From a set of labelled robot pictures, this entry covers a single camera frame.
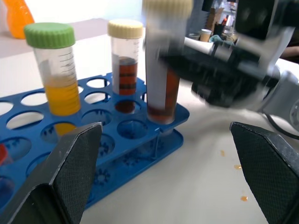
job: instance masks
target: cream cap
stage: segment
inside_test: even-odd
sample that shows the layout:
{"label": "cream cap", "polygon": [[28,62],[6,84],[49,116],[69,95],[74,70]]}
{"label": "cream cap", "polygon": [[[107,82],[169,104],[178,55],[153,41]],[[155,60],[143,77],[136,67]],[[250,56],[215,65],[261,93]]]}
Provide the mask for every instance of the cream cap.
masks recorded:
{"label": "cream cap", "polygon": [[143,0],[142,10],[145,14],[189,18],[193,0]]}
{"label": "cream cap", "polygon": [[138,39],[142,37],[143,25],[135,20],[116,19],[108,23],[108,35],[120,39]]}

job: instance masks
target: orange stain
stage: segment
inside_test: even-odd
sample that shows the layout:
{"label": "orange stain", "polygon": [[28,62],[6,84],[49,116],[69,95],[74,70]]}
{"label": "orange stain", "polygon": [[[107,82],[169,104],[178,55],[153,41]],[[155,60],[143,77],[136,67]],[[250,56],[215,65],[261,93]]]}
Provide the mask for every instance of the orange stain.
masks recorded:
{"label": "orange stain", "polygon": [[223,150],[220,150],[220,153],[221,153],[221,156],[225,156],[225,151],[223,151]]}
{"label": "orange stain", "polygon": [[244,202],[248,201],[248,197],[247,196],[242,196],[241,201],[244,201]]}
{"label": "orange stain", "polygon": [[234,168],[235,169],[242,169],[242,166],[241,165],[234,165]]}

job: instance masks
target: green cap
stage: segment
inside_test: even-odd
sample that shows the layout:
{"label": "green cap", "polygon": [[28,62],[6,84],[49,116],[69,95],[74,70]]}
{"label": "green cap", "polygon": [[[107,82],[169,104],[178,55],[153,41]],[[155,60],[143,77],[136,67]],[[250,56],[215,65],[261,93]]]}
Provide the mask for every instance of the green cap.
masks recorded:
{"label": "green cap", "polygon": [[27,44],[33,48],[60,49],[74,45],[74,30],[70,25],[40,22],[24,28]]}

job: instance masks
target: orange bottle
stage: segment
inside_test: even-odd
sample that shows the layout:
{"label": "orange bottle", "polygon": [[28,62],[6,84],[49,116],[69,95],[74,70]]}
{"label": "orange bottle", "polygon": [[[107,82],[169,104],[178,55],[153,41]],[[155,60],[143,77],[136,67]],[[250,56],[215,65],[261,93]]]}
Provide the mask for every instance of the orange bottle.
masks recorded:
{"label": "orange bottle", "polygon": [[7,7],[7,25],[14,38],[25,39],[24,26],[34,23],[25,0],[3,0]]}

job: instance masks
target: white table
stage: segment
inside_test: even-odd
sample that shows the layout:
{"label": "white table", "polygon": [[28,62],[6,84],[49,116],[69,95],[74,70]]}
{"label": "white table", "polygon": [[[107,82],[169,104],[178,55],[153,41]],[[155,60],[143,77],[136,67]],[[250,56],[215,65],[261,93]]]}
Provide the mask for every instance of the white table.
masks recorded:
{"label": "white table", "polygon": [[[111,71],[107,35],[78,41],[74,53],[78,79]],[[297,64],[278,64],[298,70]],[[139,78],[145,80],[144,54],[138,68]],[[0,59],[0,97],[41,87],[33,52]],[[178,93],[178,102],[190,111],[189,120],[177,128],[184,145],[85,211],[81,224],[267,223],[242,171],[234,168],[240,162],[229,125],[240,121],[272,128],[253,112],[208,108],[190,87],[181,81]]]}

